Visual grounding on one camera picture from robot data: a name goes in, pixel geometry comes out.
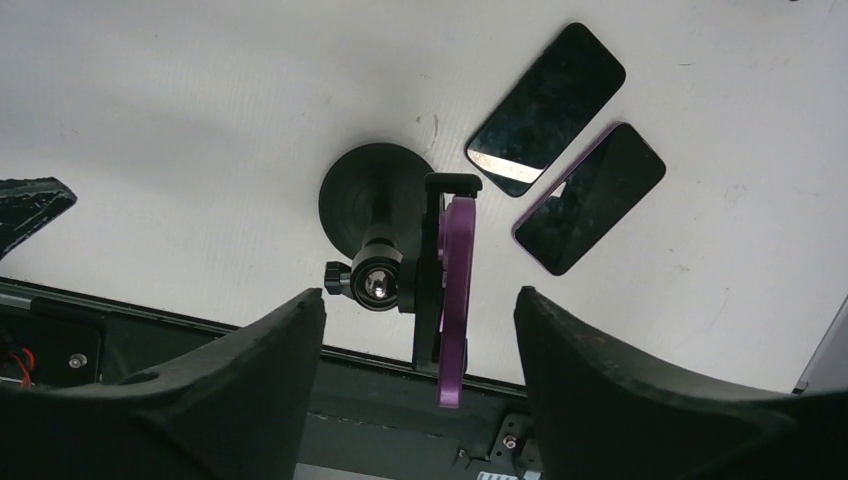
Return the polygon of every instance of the white table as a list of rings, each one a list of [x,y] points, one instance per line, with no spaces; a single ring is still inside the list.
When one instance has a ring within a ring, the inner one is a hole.
[[[5,0],[0,177],[80,201],[0,275],[245,325],[340,259],[317,217],[336,158],[381,140],[475,172],[465,142],[573,21],[627,80],[527,195],[486,182],[470,373],[522,381],[532,284],[661,358],[791,390],[848,293],[842,0]],[[552,277],[511,227],[616,120],[668,173]],[[328,313],[328,344],[409,357],[411,317]]]

